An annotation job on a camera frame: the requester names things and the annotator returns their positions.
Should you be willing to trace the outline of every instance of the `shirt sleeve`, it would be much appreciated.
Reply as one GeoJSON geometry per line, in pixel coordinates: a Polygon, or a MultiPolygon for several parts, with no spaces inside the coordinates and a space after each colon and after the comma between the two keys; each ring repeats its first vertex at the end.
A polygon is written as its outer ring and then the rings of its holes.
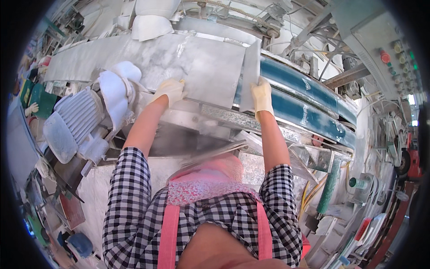
{"type": "Polygon", "coordinates": [[[150,178],[142,151],[123,149],[112,172],[103,227],[103,255],[109,268],[132,264],[136,234],[151,202],[150,178]]]}
{"type": "Polygon", "coordinates": [[[267,217],[282,244],[289,252],[287,260],[290,266],[298,266],[301,257],[302,239],[298,224],[296,205],[293,194],[294,182],[291,166],[279,164],[267,173],[260,196],[267,210],[267,217]]]}

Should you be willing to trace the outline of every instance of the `red machine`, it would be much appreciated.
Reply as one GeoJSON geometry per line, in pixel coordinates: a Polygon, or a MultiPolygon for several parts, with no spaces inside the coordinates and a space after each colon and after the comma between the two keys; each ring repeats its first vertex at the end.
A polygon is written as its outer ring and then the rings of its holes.
{"type": "Polygon", "coordinates": [[[419,165],[418,141],[417,139],[412,139],[412,133],[409,133],[406,148],[403,149],[400,166],[395,167],[395,169],[399,176],[420,177],[422,176],[422,170],[419,165]]]}

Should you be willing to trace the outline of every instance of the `gingham shirt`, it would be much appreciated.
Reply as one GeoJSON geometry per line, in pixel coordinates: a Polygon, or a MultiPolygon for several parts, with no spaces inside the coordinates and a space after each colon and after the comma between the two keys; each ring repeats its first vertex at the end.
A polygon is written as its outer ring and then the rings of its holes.
{"type": "MultiPolygon", "coordinates": [[[[272,168],[259,195],[269,220],[273,258],[299,264],[302,249],[291,167],[272,168]]],[[[142,152],[122,150],[111,178],[103,229],[103,255],[109,268],[156,268],[168,188],[151,199],[151,176],[142,152]]],[[[258,259],[257,205],[251,194],[235,192],[182,206],[179,214],[176,264],[202,223],[221,226],[258,259]]]]}

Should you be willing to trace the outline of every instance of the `work glove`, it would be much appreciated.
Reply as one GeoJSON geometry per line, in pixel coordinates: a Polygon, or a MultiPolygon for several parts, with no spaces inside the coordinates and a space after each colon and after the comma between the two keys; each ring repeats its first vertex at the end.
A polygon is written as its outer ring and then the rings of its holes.
{"type": "Polygon", "coordinates": [[[24,114],[26,117],[28,117],[31,113],[36,113],[38,111],[39,111],[39,105],[36,102],[34,102],[24,110],[24,114]]]}
{"type": "Polygon", "coordinates": [[[171,107],[174,102],[181,100],[187,95],[187,92],[182,91],[184,89],[184,83],[184,80],[179,82],[172,78],[163,81],[160,86],[158,86],[151,102],[154,102],[158,97],[166,94],[169,98],[169,107],[171,107]]]}
{"type": "Polygon", "coordinates": [[[260,76],[258,78],[258,86],[255,83],[250,84],[252,97],[254,99],[254,111],[256,120],[260,122],[257,112],[262,110],[269,111],[274,116],[275,114],[273,113],[271,95],[272,87],[270,86],[270,83],[262,76],[260,76]]]}

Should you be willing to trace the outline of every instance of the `red button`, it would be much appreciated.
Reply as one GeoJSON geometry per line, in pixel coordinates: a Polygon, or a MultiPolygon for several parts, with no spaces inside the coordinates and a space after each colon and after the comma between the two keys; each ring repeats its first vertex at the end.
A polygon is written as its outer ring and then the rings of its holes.
{"type": "Polygon", "coordinates": [[[385,52],[385,50],[381,50],[380,54],[381,54],[381,60],[384,64],[387,64],[390,62],[391,57],[388,53],[385,52]]]}

